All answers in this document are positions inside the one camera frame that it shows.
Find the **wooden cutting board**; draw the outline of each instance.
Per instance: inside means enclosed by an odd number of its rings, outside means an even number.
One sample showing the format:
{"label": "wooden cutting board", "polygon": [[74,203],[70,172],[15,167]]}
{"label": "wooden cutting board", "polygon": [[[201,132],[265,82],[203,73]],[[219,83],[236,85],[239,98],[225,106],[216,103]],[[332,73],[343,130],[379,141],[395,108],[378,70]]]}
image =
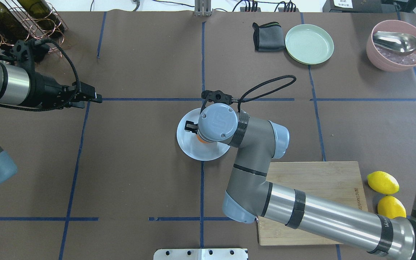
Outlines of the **wooden cutting board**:
{"label": "wooden cutting board", "polygon": [[[368,211],[357,161],[273,162],[267,180]],[[264,217],[258,234],[261,246],[340,244]]]}

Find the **white plate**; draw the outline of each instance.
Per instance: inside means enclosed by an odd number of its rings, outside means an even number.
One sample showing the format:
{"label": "white plate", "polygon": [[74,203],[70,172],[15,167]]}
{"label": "white plate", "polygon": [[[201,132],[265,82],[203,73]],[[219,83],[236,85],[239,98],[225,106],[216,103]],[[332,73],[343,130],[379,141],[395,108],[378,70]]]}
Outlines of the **white plate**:
{"label": "white plate", "polygon": [[320,64],[330,58],[335,46],[332,37],[315,25],[296,25],[285,36],[287,52],[296,61],[306,64]]}
{"label": "white plate", "polygon": [[184,130],[185,121],[188,120],[197,124],[199,116],[200,108],[196,108],[180,120],[178,130],[176,131],[179,146],[190,158],[198,161],[211,161],[223,156],[229,150],[230,146],[219,142],[202,143],[197,139],[197,135]]}

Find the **black device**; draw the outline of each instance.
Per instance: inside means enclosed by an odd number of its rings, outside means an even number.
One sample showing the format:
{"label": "black device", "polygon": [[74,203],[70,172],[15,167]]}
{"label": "black device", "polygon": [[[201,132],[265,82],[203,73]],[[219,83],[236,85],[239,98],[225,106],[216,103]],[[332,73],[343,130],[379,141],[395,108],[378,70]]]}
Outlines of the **black device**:
{"label": "black device", "polygon": [[338,0],[341,5],[335,5],[334,0],[327,0],[322,12],[327,13],[383,13],[380,0]]}

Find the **metal bracket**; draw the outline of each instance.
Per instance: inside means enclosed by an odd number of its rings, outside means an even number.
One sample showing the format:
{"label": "metal bracket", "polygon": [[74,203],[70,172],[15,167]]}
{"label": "metal bracket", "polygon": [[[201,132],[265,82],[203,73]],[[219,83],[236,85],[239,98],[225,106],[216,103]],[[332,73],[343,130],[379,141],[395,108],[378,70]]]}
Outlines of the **metal bracket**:
{"label": "metal bracket", "polygon": [[195,0],[195,16],[211,16],[211,0]]}
{"label": "metal bracket", "polygon": [[213,248],[157,250],[153,260],[248,260],[248,250],[242,248]]}

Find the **black cable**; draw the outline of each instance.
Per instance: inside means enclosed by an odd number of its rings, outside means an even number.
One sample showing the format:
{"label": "black cable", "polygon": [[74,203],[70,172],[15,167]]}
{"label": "black cable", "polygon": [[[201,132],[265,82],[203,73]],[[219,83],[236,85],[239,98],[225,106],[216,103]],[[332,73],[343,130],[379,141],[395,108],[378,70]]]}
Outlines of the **black cable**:
{"label": "black cable", "polygon": [[169,3],[169,4],[185,5],[187,7],[195,7],[194,5],[188,5],[188,4],[176,3],[176,2],[169,2],[169,1],[160,1],[160,0],[152,0],[152,1],[159,2],[159,3]]}
{"label": "black cable", "polygon": [[292,2],[292,0],[290,0],[290,2],[287,3],[287,10],[284,10],[284,12],[293,12],[293,6],[294,5],[295,4]]}
{"label": "black cable", "polygon": [[283,4],[283,9],[285,11],[285,7],[287,7],[287,3],[285,3],[285,1],[282,1],[280,3],[277,4],[276,8],[274,9],[274,13],[276,12],[276,10],[279,8],[279,5]]}
{"label": "black cable", "polygon": [[61,103],[60,105],[57,105],[55,107],[51,107],[51,108],[26,108],[26,107],[14,107],[12,105],[4,105],[4,104],[0,104],[0,107],[3,108],[9,108],[9,109],[15,109],[15,110],[23,110],[23,111],[31,111],[31,112],[44,112],[44,111],[51,111],[51,110],[55,110],[55,109],[62,109],[64,108],[64,106],[66,104],[68,104],[74,97],[75,95],[78,93],[78,86],[79,84],[81,84],[79,82],[79,77],[78,77],[78,73],[76,72],[75,66],[73,65],[73,62],[71,61],[71,59],[68,57],[68,55],[65,53],[65,51],[61,48],[61,46],[59,46],[59,44],[57,44],[54,40],[52,40],[51,38],[44,38],[38,41],[42,41],[43,43],[52,43],[54,46],[56,46],[59,51],[61,52],[61,54],[65,57],[65,59],[68,61],[68,63],[71,66],[71,69],[73,70],[73,74],[75,75],[75,82],[76,82],[76,89],[75,91],[71,94],[70,97],[68,97],[68,99],[66,99],[63,103]]}
{"label": "black cable", "polygon": [[139,8],[139,6],[140,6],[140,1],[137,1],[136,8],[134,8],[133,12],[137,11],[137,9]]}
{"label": "black cable", "polygon": [[256,0],[255,0],[255,2],[256,3],[262,3],[262,4],[278,4],[278,2],[264,2],[264,1],[256,1]]}
{"label": "black cable", "polygon": [[[248,94],[250,94],[251,92],[255,91],[256,89],[259,89],[260,87],[262,87],[262,86],[264,86],[264,85],[266,85],[266,84],[269,84],[269,83],[271,83],[271,82],[278,81],[278,80],[280,80],[280,79],[286,79],[286,78],[292,78],[293,80],[292,80],[292,81],[290,81],[289,83],[287,83],[287,84],[285,84],[285,85],[283,85],[283,86],[281,86],[281,87],[278,87],[278,88],[276,88],[276,89],[274,89],[274,90],[272,90],[272,91],[269,91],[269,92],[267,92],[267,93],[261,94],[261,95],[256,96],[256,97],[252,97],[251,99],[245,99],[245,97],[246,97]],[[263,83],[256,85],[255,87],[253,87],[253,88],[251,88],[250,90],[248,90],[247,92],[245,92],[245,94],[243,94],[243,95],[242,95],[242,97],[241,97],[240,99],[238,99],[238,105],[237,105],[238,112],[240,112],[240,105],[241,105],[242,103],[245,103],[245,102],[250,102],[250,101],[252,101],[252,100],[259,99],[259,98],[261,98],[261,97],[264,97],[264,96],[267,96],[267,95],[269,95],[269,94],[272,94],[272,93],[274,93],[274,92],[276,92],[276,91],[279,91],[279,90],[283,89],[284,87],[288,87],[288,86],[290,86],[290,85],[291,85],[291,84],[293,84],[295,81],[296,81],[296,77],[295,77],[294,75],[284,75],[284,76],[276,77],[276,78],[274,78],[274,79],[269,79],[268,81],[264,81]]]}
{"label": "black cable", "polygon": [[248,2],[248,4],[250,4],[250,2],[248,0],[241,0],[239,2],[237,2],[237,4],[234,6],[234,9],[232,9],[232,11],[234,12],[235,9],[237,8],[237,6],[241,3],[241,2]]}

